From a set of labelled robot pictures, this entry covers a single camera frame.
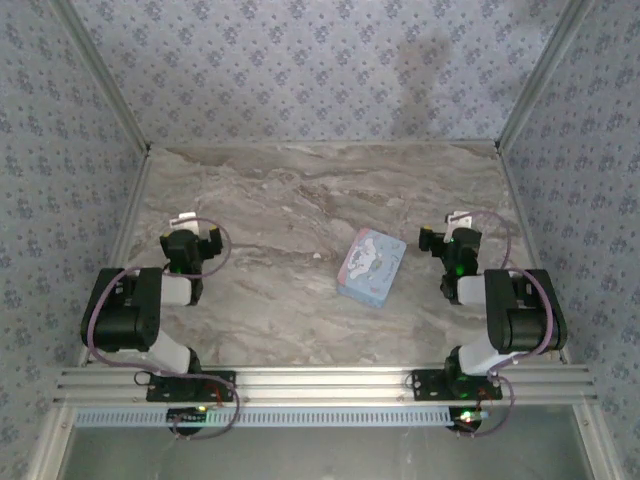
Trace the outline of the blue cartoon tin box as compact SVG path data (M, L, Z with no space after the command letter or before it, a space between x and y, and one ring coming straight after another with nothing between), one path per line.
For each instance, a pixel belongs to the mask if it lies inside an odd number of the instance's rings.
M337 275L337 292L382 308L406 252L407 244L370 228L353 240Z

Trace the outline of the aluminium table side rail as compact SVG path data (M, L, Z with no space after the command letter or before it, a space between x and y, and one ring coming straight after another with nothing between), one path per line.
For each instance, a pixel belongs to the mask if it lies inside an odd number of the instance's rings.
M120 226L107 261L108 267L123 266L128 261L134 229L151 168L150 153L151 148L148 148L141 157L139 168L120 216Z
M514 210L518 217L518 222L520 224L520 229L522 231L522 235L524 238L524 243L528 252L529 259L531 261L531 264L536 268L543 268L544 265L540 258L539 249L537 248L533 232L529 225L529 220L526 214L526 210L524 208L524 203L519 195L517 182L515 181L514 175L511 172L508 161L505 159L501 150L498 149L497 153L502 165L504 175L506 177L506 182L509 187L510 196L514 203Z

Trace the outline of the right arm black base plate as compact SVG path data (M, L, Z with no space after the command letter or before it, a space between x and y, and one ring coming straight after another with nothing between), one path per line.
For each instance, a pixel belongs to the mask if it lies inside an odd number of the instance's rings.
M501 400L503 393L487 378L449 374L444 370L413 370L411 387L416 401Z

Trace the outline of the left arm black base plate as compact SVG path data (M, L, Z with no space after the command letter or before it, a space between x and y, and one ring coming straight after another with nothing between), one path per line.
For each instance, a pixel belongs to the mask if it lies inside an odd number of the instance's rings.
M210 379L185 379L152 375L146 384L148 402L225 403L233 394L225 384Z

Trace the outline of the aluminium rail beam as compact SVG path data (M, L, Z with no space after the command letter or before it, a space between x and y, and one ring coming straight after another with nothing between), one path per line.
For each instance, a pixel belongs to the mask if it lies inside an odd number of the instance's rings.
M409 367L241 367L236 389L247 407L398 407L414 405ZM582 405L598 400L584 365L520 363L503 371L516 405ZM66 406L138 406L149 375L96 364L61 370L53 389Z

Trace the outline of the aluminium corner post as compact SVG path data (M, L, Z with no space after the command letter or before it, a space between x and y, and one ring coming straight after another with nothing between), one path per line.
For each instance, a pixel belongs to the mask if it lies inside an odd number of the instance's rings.
M496 140L496 150L506 153L524 128L536 103L571 46L596 0L567 0L551 35Z
M71 0L48 0L48 2L125 135L141 153L145 154L148 151L145 136Z

